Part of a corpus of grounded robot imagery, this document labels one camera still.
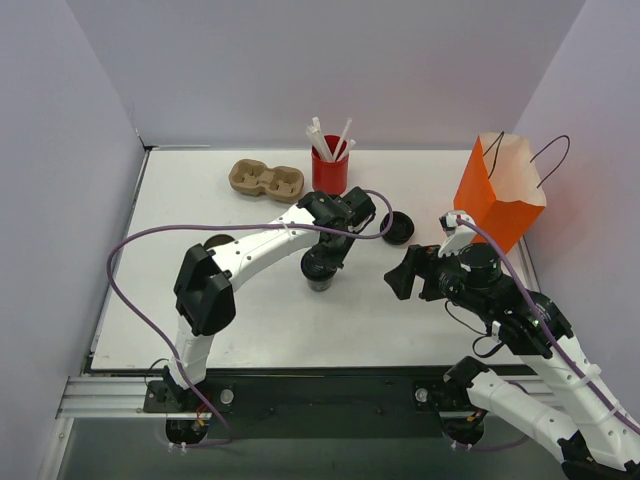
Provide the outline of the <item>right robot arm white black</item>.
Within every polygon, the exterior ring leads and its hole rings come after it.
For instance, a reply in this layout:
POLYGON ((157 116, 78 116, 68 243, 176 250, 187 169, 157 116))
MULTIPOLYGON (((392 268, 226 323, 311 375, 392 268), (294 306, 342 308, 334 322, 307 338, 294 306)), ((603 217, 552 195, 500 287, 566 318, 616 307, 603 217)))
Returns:
POLYGON ((411 245, 385 282, 396 297, 447 300, 476 315, 486 333, 532 369, 559 401, 554 408, 466 356, 443 377, 446 401, 490 412, 535 440, 569 479, 636 479, 639 425, 590 362, 569 321, 545 295, 526 289, 506 256, 476 243, 443 256, 437 245, 411 245))

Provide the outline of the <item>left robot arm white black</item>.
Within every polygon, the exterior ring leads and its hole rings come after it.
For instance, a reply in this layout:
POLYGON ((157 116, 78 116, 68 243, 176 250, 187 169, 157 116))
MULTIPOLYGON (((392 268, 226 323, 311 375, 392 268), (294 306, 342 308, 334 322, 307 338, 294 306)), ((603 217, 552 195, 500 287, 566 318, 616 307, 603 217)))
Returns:
POLYGON ((375 212, 372 199, 359 187, 344 196, 311 192, 258 233, 211 250, 202 244, 188 249, 174 285, 179 321, 177 352, 163 372, 168 400, 182 411, 201 403, 214 336, 235 318, 234 293, 243 284, 303 250, 301 271, 309 286, 328 289, 344 266, 356 228, 375 212))

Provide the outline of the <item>black cup lid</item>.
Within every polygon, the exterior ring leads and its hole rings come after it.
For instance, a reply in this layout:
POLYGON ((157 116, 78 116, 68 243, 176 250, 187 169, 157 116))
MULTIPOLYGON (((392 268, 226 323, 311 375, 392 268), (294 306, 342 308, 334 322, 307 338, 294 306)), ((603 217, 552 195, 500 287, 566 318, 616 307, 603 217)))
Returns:
POLYGON ((332 279, 344 266, 340 256, 320 251, 307 251, 301 259, 301 271, 307 280, 326 281, 332 279))

